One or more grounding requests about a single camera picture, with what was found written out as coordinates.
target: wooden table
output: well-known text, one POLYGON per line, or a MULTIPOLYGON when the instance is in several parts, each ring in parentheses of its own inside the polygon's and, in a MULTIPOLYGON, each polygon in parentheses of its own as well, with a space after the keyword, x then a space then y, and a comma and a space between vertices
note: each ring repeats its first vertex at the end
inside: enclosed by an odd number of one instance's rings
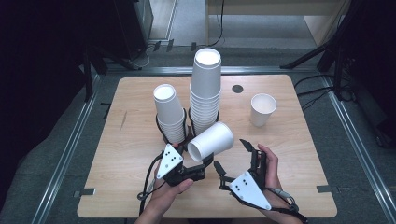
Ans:
MULTIPOLYGON (((139 201, 146 172, 153 159, 165 148, 155 123, 153 90, 160 84, 175 87, 182 105, 188 109, 191 77, 127 77, 114 96, 92 168, 85 185, 94 195, 83 195, 78 205, 80 217, 138 217, 139 201)), ((286 75, 223 76, 221 78, 219 120, 233 131, 234 146, 215 157, 228 176, 238 177, 250 166, 250 153, 238 139, 254 146, 262 143, 279 157, 279 178, 300 211, 307 217, 334 217, 332 194, 319 193, 317 186, 328 185, 318 154, 306 125, 291 80, 286 75), (232 91, 241 85, 241 93, 232 91), (277 100, 277 110, 261 128, 249 123, 250 99, 265 92, 277 100)), ((187 167, 196 165, 183 154, 187 167)), ((256 209, 241 205, 228 191, 219 189, 213 164, 204 180, 173 203, 164 217, 262 217, 256 209)))

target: metal rail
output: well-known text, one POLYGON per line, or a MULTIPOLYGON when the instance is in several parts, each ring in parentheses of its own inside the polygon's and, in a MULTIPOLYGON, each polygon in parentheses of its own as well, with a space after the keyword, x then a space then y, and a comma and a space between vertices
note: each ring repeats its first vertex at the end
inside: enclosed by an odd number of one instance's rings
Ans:
MULTIPOLYGON (((332 82, 328 77, 323 78, 323 84, 325 87, 332 86, 332 82)), ((337 97, 333 92, 329 93, 332 105, 341 120, 341 123, 346 130, 346 134, 355 150, 356 156, 361 163, 364 173, 366 173, 367 178, 373 188, 376 198, 385 213, 389 223, 396 223, 396 206, 393 197, 390 194, 389 188, 386 186, 381 174, 378 172, 373 160, 371 159, 370 153, 364 146, 358 131, 351 118, 349 117, 344 103, 338 101, 337 97)))
MULTIPOLYGON (((123 73, 126 76, 188 76, 192 74, 192 67, 149 67, 142 70, 130 71, 117 64, 107 65, 109 73, 123 73)), ((292 73, 312 73, 317 74, 315 66, 300 66, 294 69, 280 69, 279 66, 222 66, 223 75, 265 75, 265 74, 292 74, 292 73)))
MULTIPOLYGON (((94 89, 97 89, 96 87, 99 84, 100 84, 100 77, 96 75, 93 80, 94 89)), ((46 187, 40 205, 38 206, 35 212, 35 216, 32 220, 33 224, 45 223, 47 216, 50 213, 50 209, 53 205, 53 202, 62 184, 62 181, 64 180, 64 175, 67 172, 67 168, 70 164, 70 161, 73 157, 73 153, 76 149, 76 145, 78 143, 79 137, 81 136, 82 130, 84 129, 88 116, 91 113, 91 109, 93 106, 93 102, 95 101, 95 98, 96 98, 96 91, 93 93, 91 99, 84 104, 78 116, 77 123, 69 137, 69 140, 67 141, 67 144, 64 148, 64 152, 58 162, 58 165, 56 166, 55 171, 52 174, 52 177, 46 187)))

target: stack of paper cups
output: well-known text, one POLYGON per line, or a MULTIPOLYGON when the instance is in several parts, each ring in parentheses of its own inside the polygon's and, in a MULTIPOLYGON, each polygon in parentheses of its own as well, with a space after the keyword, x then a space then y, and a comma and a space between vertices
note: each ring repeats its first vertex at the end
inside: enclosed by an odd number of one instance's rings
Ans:
POLYGON ((220 94, 220 54, 214 49, 200 49, 195 53, 190 84, 190 114, 195 135, 216 122, 220 94))
POLYGON ((184 122, 185 113, 175 88, 169 84, 158 86, 154 90, 154 101, 163 134, 170 143, 183 142, 186 138, 187 124, 184 122))

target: upright cup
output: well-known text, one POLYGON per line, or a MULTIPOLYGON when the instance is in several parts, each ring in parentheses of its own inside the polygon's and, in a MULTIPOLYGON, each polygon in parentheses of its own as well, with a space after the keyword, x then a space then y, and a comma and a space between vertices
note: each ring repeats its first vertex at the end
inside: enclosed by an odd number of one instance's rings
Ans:
POLYGON ((251 98, 250 122, 261 127, 276 110, 276 100, 271 95, 260 93, 251 98))

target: human arm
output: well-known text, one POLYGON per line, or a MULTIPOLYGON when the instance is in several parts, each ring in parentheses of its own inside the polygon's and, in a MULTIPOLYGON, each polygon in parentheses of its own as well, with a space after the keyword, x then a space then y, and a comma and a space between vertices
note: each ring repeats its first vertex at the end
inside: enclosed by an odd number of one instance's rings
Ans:
MULTIPOLYGON (((278 165, 278 157, 274 154, 273 151, 269 147, 265 147, 261 144, 258 144, 258 148, 260 151, 266 154, 267 158, 267 173, 265 175, 265 187, 270 189, 282 189, 280 185, 279 177, 277 175, 277 165, 278 165)), ((277 197, 274 193, 270 192, 269 190, 264 190, 263 194, 267 198, 268 202, 277 208, 289 208, 289 205, 277 197)), ((280 224, 301 224, 302 222, 297 217, 279 213, 276 211, 268 211, 268 210, 261 210, 261 213, 276 221, 280 224)))
POLYGON ((154 189, 157 190, 152 193, 148 205, 135 224, 160 223, 163 214, 165 214, 165 212, 171 207, 176 196, 189 189, 193 184, 191 179, 186 179, 174 187, 170 187, 167 183, 163 182, 163 179, 155 180, 154 189))

